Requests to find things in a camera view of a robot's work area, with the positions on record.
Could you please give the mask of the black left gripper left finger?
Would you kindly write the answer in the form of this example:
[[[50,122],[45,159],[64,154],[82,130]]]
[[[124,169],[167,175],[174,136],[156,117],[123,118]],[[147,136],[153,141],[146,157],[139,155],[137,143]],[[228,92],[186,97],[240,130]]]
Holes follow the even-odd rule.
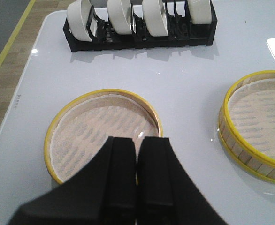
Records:
[[[52,191],[21,205],[10,225],[133,225],[136,151],[130,138],[109,137],[92,160]]]

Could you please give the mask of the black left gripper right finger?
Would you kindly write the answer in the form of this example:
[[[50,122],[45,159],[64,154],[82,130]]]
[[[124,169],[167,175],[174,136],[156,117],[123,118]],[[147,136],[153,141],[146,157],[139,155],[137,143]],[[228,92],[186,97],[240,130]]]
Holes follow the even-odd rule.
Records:
[[[146,137],[137,163],[139,225],[224,225],[177,159],[168,138]]]

